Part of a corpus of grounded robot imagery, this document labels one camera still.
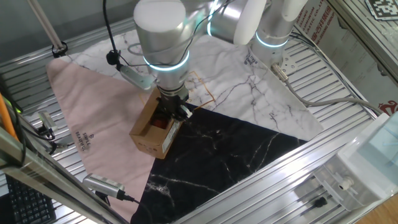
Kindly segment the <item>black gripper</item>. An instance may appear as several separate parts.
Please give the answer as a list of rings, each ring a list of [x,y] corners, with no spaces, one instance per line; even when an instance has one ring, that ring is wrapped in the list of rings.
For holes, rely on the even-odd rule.
[[[176,120],[187,120],[192,116],[192,111],[187,106],[189,93],[187,88],[176,90],[165,90],[158,88],[160,98],[158,99],[161,117],[173,120],[173,115],[169,111],[175,111]]]

